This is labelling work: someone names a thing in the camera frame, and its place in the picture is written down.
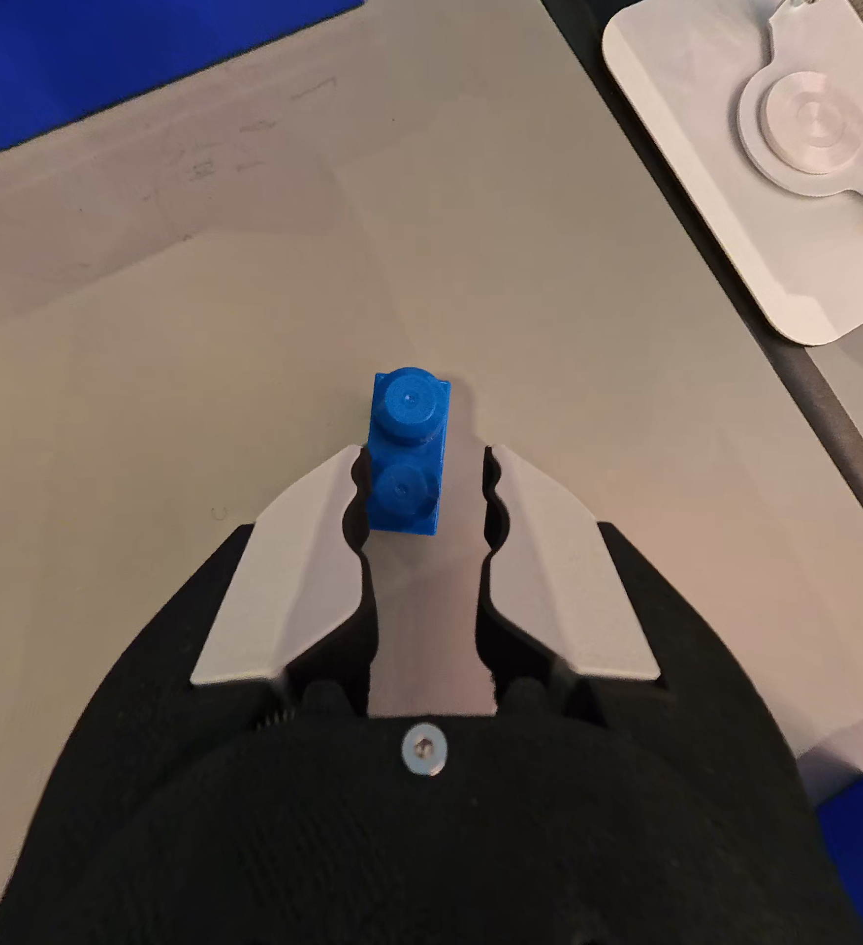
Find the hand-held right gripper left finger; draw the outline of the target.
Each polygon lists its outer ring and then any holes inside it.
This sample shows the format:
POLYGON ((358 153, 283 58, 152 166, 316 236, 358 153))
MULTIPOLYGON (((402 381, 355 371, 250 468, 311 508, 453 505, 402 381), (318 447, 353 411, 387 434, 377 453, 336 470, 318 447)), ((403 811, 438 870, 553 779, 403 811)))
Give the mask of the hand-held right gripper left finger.
POLYGON ((257 518, 190 681, 368 686, 378 615, 368 561, 370 460, 356 444, 257 518))

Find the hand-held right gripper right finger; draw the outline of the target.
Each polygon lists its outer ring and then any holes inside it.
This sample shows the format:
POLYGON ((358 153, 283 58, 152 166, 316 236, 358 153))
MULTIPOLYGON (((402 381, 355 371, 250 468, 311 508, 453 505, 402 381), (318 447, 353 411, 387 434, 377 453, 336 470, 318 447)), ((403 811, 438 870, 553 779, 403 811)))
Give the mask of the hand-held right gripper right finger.
POLYGON ((579 678, 657 679, 660 667, 597 518, 505 445, 484 457, 482 616, 579 678))

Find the blue two-stud block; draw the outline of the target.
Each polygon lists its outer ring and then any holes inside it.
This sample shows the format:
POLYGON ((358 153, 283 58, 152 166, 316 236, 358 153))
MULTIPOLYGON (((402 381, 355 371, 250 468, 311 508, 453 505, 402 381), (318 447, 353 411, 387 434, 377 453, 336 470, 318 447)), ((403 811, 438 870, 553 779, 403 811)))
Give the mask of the blue two-stud block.
POLYGON ((437 534, 451 385, 414 367, 378 373, 367 449, 373 531, 437 534))

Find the white stand base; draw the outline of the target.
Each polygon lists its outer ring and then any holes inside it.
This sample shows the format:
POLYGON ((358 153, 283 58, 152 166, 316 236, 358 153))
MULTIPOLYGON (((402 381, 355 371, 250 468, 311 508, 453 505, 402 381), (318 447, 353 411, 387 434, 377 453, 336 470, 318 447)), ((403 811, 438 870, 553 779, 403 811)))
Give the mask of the white stand base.
POLYGON ((602 49, 768 323, 863 325, 863 2, 638 2, 602 49))

